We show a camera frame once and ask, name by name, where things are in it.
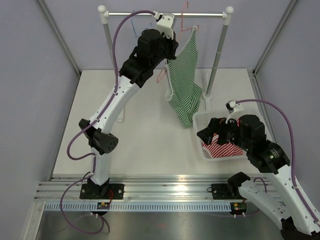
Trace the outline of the red striped tank top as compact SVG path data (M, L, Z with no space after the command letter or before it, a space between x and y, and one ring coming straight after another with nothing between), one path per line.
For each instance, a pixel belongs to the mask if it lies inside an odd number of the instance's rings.
M240 147L232 145L230 143L224 145L218 145L218 131L214 131L213 139L211 144L204 144L201 140L202 149L208 153L211 159L223 159L235 156L242 156L244 154Z

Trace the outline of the pink wire hanger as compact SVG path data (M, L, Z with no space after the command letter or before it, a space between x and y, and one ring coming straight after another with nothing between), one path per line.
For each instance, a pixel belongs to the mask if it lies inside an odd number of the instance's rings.
M186 0L183 4L182 10L181 10L180 29L179 29L178 37L176 37L177 41L180 40L183 32L191 31L193 29L192 27L188 27L188 28L184 27L184 14L187 13L188 11L189 11L189 1ZM167 73L167 70L165 67L163 67L156 78L156 83L159 83L164 78L166 73Z

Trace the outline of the green striped tank top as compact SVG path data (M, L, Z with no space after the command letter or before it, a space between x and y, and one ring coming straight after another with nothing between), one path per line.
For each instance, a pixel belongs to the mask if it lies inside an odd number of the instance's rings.
M165 65L168 89L165 98L184 128L193 126L203 90L196 83L198 26L191 29L189 38L174 60Z

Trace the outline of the blue wire hanger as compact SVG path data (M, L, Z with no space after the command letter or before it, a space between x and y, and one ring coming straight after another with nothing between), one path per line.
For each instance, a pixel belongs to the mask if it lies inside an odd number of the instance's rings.
M141 36L141 34L142 34L142 32L144 30L151 29L152 26L153 26L152 22L149 22L143 28L136 28L133 17L130 19L130 23L131 23L131 27L132 27L132 31L133 31L134 37L136 39Z

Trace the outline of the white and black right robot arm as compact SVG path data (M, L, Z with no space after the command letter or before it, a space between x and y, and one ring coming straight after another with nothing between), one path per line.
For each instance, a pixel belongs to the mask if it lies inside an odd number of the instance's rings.
M238 120L213 117L196 135L205 144L210 144L217 135L219 145L232 144L245 151L249 162L271 182L282 201L260 191L243 172L227 180L226 190L230 197L241 196L252 202L278 226L285 240L320 238L320 224L313 219L294 188L293 164L278 144L267 139L265 125L259 117L252 114L243 115Z

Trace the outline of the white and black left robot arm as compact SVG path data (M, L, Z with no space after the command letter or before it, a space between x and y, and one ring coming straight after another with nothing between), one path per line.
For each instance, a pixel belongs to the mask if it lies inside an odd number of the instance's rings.
M111 131L128 101L154 74L154 69L164 60L174 60L178 48L173 29L146 29L137 40L129 58L119 70L118 79L103 105L90 119L81 119L79 127L84 131L93 153L93 175L87 180L86 192L97 199L108 194L110 153L117 147L118 138Z

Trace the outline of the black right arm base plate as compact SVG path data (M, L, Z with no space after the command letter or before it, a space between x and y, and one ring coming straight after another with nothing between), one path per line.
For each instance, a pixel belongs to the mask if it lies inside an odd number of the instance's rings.
M243 200L239 194L233 194L228 189L227 183L213 183L207 188L207 192L214 200Z

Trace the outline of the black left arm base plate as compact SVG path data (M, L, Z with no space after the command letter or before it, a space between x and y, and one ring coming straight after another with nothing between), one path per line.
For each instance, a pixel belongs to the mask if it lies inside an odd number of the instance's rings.
M124 198L124 188L124 184L109 183L107 188L94 189L85 183L81 186L79 198L81 200L122 200Z

